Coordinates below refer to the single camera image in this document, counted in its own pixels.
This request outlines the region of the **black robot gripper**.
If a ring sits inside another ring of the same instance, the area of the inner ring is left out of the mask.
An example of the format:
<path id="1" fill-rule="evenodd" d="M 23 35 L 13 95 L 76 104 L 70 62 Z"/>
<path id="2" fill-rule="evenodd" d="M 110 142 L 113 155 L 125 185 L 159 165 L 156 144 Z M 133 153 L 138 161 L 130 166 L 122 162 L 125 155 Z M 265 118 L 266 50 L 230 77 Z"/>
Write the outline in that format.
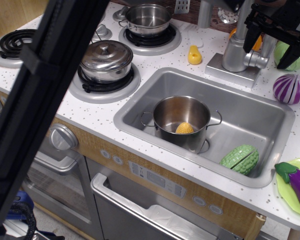
<path id="1" fill-rule="evenodd" d="M 289 45 L 277 66 L 285 69 L 300 57 L 290 45 L 300 45 L 300 0 L 287 0 L 281 7 L 252 4 L 245 19 L 247 28 L 243 49 L 249 53 L 261 33 Z"/>

